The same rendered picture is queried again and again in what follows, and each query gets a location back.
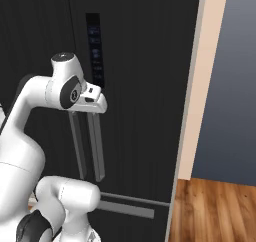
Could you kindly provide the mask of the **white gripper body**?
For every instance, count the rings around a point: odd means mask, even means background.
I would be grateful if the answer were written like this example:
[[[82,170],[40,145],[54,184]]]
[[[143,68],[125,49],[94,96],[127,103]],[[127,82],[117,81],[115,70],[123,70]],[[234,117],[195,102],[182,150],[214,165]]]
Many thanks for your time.
[[[107,111],[107,101],[103,94],[100,94],[96,102],[91,103],[75,103],[69,111],[100,113],[103,114]]]

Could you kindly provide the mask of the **black fridge door with display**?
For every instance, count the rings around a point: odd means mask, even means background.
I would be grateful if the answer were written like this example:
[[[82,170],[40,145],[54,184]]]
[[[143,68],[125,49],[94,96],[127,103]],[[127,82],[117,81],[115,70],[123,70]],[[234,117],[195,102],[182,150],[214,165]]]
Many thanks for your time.
[[[104,193],[168,203],[199,0],[70,0],[76,54],[102,86]]]

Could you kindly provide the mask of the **black fridge drawer front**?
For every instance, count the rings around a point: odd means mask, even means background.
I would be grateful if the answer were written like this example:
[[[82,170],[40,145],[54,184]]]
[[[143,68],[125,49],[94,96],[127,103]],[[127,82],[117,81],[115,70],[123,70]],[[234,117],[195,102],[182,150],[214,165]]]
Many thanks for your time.
[[[101,201],[149,208],[153,219],[98,209],[89,213],[89,221],[102,242],[167,242],[169,203],[124,195],[101,193]]]

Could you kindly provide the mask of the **beige cabinet side panel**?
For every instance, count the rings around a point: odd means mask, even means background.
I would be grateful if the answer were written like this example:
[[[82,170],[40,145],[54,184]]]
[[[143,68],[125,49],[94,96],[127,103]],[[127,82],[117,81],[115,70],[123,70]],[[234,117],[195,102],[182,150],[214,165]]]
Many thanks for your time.
[[[226,0],[199,0],[164,242],[169,240],[178,179],[191,178],[225,4]]]

